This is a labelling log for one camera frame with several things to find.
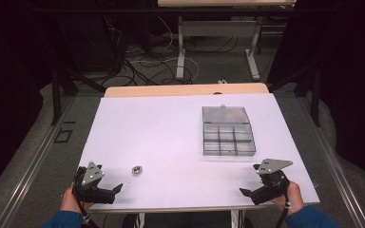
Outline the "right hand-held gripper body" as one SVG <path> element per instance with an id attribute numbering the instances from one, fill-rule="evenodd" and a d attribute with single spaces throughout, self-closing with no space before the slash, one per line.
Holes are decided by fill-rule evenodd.
<path id="1" fill-rule="evenodd" d="M 263 186 L 255 190 L 251 196 L 256 205 L 280 196 L 287 196 L 290 182 L 282 169 L 292 164 L 292 161 L 264 159 L 260 164 L 254 165 L 263 183 Z"/>

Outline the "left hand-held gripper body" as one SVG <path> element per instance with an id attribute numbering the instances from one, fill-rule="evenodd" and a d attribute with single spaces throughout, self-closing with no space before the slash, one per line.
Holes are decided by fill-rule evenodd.
<path id="1" fill-rule="evenodd" d="M 104 176 L 101 165 L 90 161 L 88 166 L 79 166 L 73 179 L 73 193 L 78 201 L 111 204 L 116 191 L 98 186 Z"/>

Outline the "person's left hand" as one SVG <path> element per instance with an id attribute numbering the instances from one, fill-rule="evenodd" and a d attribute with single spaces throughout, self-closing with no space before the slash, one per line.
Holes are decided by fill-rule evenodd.
<path id="1" fill-rule="evenodd" d="M 62 202 L 60 206 L 61 211 L 70 211 L 81 214 L 82 211 L 79 207 L 78 201 L 72 193 L 73 187 L 70 186 L 66 189 L 62 196 Z"/>

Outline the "person's right hand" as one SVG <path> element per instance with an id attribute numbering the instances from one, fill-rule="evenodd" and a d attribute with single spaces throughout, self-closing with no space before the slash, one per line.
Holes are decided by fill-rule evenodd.
<path id="1" fill-rule="evenodd" d="M 290 217 L 296 212 L 300 211 L 304 207 L 303 198 L 300 192 L 299 185 L 293 181 L 290 182 L 287 188 L 287 195 L 280 196 L 272 199 L 272 202 L 277 206 L 280 211 L 285 209 L 285 201 L 289 200 L 289 209 L 287 216 Z"/>

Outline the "clear plastic compartment box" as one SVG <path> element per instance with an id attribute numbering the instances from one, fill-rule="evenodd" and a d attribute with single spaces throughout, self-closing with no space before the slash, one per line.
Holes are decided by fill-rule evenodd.
<path id="1" fill-rule="evenodd" d="M 202 108 L 204 156 L 252 157 L 257 148 L 247 112 L 242 106 Z"/>

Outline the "white sheet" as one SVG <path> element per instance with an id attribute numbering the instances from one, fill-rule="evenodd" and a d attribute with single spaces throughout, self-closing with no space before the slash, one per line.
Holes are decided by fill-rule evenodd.
<path id="1" fill-rule="evenodd" d="M 202 108 L 246 109 L 257 151 L 252 157 L 204 156 Z M 80 163 L 95 162 L 105 175 L 100 187 L 120 183 L 111 204 L 95 213 L 250 209 L 240 189 L 261 186 L 253 166 L 264 159 L 292 161 L 284 168 L 307 203 L 319 201 L 276 98 L 270 93 L 138 98 L 103 98 Z M 140 165 L 143 172 L 132 174 Z"/>

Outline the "black metal stand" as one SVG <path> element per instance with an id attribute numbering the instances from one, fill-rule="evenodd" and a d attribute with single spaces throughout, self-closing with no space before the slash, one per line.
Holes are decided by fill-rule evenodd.
<path id="1" fill-rule="evenodd" d="M 62 116 L 61 91 L 64 91 L 68 96 L 71 97 L 76 96 L 78 93 L 78 88 L 76 84 L 74 84 L 74 80 L 80 81 L 99 92 L 106 91 L 105 87 L 96 84 L 80 72 L 77 72 L 67 66 L 56 67 L 51 72 L 51 94 L 53 103 L 52 125 L 56 125 Z"/>
<path id="2" fill-rule="evenodd" d="M 309 66 L 302 67 L 295 73 L 283 78 L 277 83 L 268 86 L 270 92 L 279 89 L 282 86 L 287 85 L 291 81 L 298 80 L 298 84 L 295 87 L 295 95 L 297 97 L 305 97 L 308 92 L 312 93 L 310 116 L 316 126 L 320 126 L 319 122 L 319 97 L 320 97 L 320 78 L 321 67 L 319 64 L 311 64 Z"/>

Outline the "white-legged desk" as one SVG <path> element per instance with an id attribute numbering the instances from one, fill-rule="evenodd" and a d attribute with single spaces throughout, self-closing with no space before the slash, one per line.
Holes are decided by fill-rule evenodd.
<path id="1" fill-rule="evenodd" d="M 297 0 L 158 0 L 158 6 L 162 8 L 176 8 L 177 10 L 282 10 L 293 6 Z M 249 37 L 251 46 L 245 51 L 247 63 L 254 81 L 260 80 L 258 67 L 254 58 L 262 28 L 262 17 L 253 16 L 252 20 L 205 20 L 195 19 L 188 21 L 178 17 L 178 42 L 179 56 L 177 62 L 176 78 L 184 76 L 185 37 Z"/>

